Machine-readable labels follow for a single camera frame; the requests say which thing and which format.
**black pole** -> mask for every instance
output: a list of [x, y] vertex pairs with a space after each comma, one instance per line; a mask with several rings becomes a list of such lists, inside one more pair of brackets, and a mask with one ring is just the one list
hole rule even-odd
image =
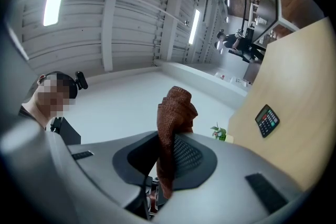
[[242, 25], [241, 25], [241, 26], [242, 26], [242, 27], [241, 27], [241, 28], [242, 28], [242, 30], [244, 29], [244, 23], [245, 23], [245, 14], [246, 14], [246, 1], [247, 1], [247, 0], [245, 0], [245, 5], [244, 5], [243, 23], [242, 23]]

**calculator keypad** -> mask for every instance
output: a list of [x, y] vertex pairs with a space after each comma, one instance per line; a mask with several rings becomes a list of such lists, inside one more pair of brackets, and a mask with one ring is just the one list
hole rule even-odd
[[263, 137], [270, 134], [271, 131], [278, 125], [279, 119], [275, 116], [273, 111], [269, 109], [259, 122], [259, 129]]

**neck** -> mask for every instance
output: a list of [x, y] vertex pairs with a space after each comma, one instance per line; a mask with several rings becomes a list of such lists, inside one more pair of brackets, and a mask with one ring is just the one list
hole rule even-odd
[[22, 105], [31, 114], [36, 121], [45, 128], [48, 122], [51, 120], [50, 106], [39, 105], [36, 102], [35, 96], [33, 96], [28, 103]]

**brown knitted fabric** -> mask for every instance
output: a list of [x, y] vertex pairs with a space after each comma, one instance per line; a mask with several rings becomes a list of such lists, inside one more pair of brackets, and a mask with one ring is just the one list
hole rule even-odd
[[190, 103], [191, 94], [174, 86], [158, 107], [157, 130], [160, 140], [156, 170], [165, 198], [172, 195], [174, 179], [173, 147], [175, 133], [192, 133], [193, 119], [198, 115]]

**ear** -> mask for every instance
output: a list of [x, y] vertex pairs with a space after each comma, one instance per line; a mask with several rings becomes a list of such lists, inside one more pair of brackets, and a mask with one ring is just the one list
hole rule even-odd
[[46, 75], [41, 75], [40, 78], [37, 81], [37, 84], [40, 85], [41, 84], [41, 79], [44, 79], [46, 77]]

